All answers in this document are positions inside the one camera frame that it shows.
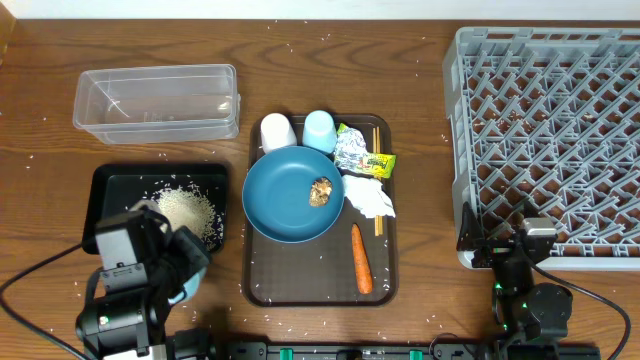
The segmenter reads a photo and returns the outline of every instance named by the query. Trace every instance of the white napkin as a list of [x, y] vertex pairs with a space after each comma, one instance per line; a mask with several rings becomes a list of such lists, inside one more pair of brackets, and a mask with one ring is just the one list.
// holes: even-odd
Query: white napkin
[[391, 199], [382, 191], [382, 183], [379, 180], [344, 175], [342, 183], [344, 196], [366, 218], [371, 219], [378, 215], [396, 217]]

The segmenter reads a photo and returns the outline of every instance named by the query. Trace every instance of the orange carrot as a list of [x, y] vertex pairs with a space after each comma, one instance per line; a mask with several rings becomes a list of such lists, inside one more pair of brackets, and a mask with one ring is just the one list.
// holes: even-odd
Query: orange carrot
[[369, 260], [362, 243], [362, 234], [358, 225], [351, 227], [351, 244], [353, 245], [353, 262], [356, 264], [356, 280], [358, 290], [361, 294], [371, 294], [373, 291], [373, 280], [369, 269]]

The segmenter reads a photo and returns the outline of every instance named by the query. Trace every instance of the black tray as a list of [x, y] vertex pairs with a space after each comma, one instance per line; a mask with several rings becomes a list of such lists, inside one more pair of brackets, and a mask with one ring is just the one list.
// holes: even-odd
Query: black tray
[[[380, 128], [382, 153], [391, 154], [391, 132], [387, 123], [373, 115], [334, 115], [362, 132], [373, 150], [373, 129]], [[302, 139], [305, 116], [289, 117], [298, 140]], [[251, 132], [249, 167], [264, 155], [260, 122]], [[385, 192], [393, 201], [393, 182], [383, 179]], [[397, 290], [395, 219], [383, 217], [384, 234], [375, 236], [374, 219], [366, 219], [345, 199], [336, 223], [311, 241], [283, 244], [254, 231], [246, 221], [243, 259], [243, 294], [258, 306], [376, 306], [389, 302]], [[351, 247], [351, 226], [362, 232], [373, 275], [373, 292], [358, 292]]]
[[107, 164], [93, 173], [87, 218], [84, 223], [82, 247], [89, 254], [97, 254], [94, 237], [96, 223], [105, 217], [122, 213], [139, 200], [162, 189], [198, 185], [200, 193], [215, 206], [222, 225], [221, 239], [203, 239], [207, 249], [217, 252], [224, 244], [224, 224], [227, 215], [227, 169], [219, 164]]

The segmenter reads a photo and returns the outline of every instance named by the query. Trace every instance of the gray dish rack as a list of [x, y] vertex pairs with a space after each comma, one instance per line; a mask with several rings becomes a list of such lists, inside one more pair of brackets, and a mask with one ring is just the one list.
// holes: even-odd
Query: gray dish rack
[[530, 200], [541, 267], [640, 270], [640, 29], [462, 28], [443, 71], [456, 238], [465, 202], [503, 237]]

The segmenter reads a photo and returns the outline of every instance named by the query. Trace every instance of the wood grain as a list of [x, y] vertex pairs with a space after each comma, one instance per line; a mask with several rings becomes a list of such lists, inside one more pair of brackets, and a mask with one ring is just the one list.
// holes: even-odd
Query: wood grain
[[[496, 331], [490, 313], [492, 274], [467, 270], [456, 256], [452, 148], [441, 136], [451, 136], [444, 112], [442, 59], [458, 28], [479, 24], [639, 25], [19, 21], [0, 70], [0, 280], [80, 240], [96, 167], [114, 161], [153, 162], [163, 152], [175, 162], [225, 163], [231, 179], [227, 244], [195, 299], [171, 314], [170, 334], [211, 326], [220, 339], [241, 333], [273, 341], [383, 341], [384, 336], [389, 343], [425, 344], [443, 331], [468, 338]], [[230, 63], [237, 68], [242, 109], [240, 135], [234, 140], [106, 146], [72, 125], [82, 71], [201, 63]], [[240, 292], [244, 216], [239, 199], [251, 125], [274, 111], [316, 109], [373, 113], [391, 127], [398, 155], [393, 176], [400, 287], [384, 307], [261, 309]], [[82, 309], [86, 279], [98, 265], [97, 256], [72, 254], [15, 285], [8, 299], [29, 319], [80, 346], [74, 322]], [[560, 275], [619, 303], [633, 319], [640, 317], [640, 274]], [[622, 319], [584, 296], [575, 294], [574, 299], [568, 340], [594, 342], [607, 356], [622, 335]], [[266, 322], [265, 315], [272, 321]], [[0, 357], [6, 359], [70, 358], [4, 314], [0, 348]], [[637, 332], [621, 356], [635, 358], [640, 358]]]

